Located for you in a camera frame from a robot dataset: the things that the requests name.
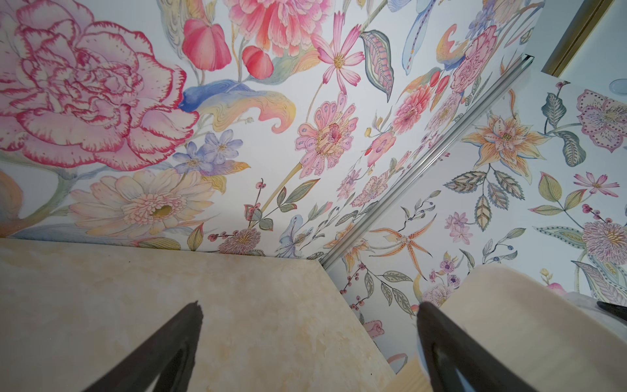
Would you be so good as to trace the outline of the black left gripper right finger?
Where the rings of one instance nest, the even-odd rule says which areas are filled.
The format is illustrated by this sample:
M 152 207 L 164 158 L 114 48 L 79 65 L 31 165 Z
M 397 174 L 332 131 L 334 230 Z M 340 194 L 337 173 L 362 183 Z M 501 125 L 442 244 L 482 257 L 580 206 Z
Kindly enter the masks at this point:
M 417 333 L 434 391 L 533 390 L 430 302 L 420 305 Z

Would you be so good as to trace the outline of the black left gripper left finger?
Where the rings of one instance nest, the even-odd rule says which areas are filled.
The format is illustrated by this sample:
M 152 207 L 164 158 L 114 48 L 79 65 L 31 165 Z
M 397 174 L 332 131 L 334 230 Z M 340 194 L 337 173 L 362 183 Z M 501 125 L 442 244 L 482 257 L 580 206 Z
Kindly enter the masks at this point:
M 195 365 L 202 307 L 189 303 L 88 391 L 186 391 Z

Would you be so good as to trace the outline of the cream trash bin with liner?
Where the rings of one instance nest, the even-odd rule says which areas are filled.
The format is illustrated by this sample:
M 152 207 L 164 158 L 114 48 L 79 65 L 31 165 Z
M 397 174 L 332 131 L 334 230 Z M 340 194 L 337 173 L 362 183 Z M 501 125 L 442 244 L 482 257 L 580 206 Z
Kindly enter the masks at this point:
M 532 391 L 623 391 L 626 308 L 561 293 L 505 266 L 482 267 L 438 307 Z M 434 391 L 417 333 L 391 391 Z

